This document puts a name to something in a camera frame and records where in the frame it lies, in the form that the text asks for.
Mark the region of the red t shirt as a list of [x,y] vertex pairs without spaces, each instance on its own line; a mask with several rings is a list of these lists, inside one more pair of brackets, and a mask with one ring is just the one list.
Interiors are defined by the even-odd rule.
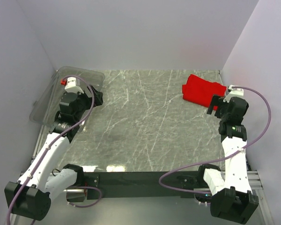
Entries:
[[210,106],[212,97],[218,95],[223,97],[227,90],[217,82],[204,80],[194,74],[190,74],[186,84],[182,85],[183,100],[204,106]]

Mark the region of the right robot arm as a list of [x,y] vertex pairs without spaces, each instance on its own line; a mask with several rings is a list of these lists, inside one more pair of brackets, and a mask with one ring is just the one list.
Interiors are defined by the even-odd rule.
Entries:
[[248,180],[245,146],[247,132],[242,121],[249,104],[240,97],[225,100],[214,95],[207,110],[220,119],[219,134],[225,154],[225,174],[211,163],[199,167],[196,181],[211,191],[213,217],[246,224],[259,205]]

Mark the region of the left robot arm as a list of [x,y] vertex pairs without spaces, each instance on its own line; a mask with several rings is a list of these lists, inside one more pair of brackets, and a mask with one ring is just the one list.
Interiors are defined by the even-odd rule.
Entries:
[[92,109],[103,104],[103,93],[89,86],[91,95],[77,88],[65,91],[59,102],[54,122],[46,141],[34,161],[17,182],[9,182],[5,189],[8,205],[6,224],[11,214],[41,221],[48,213],[53,200],[69,187],[86,189],[81,166],[67,164],[53,178],[51,171],[66,148],[71,144],[82,123],[86,122]]

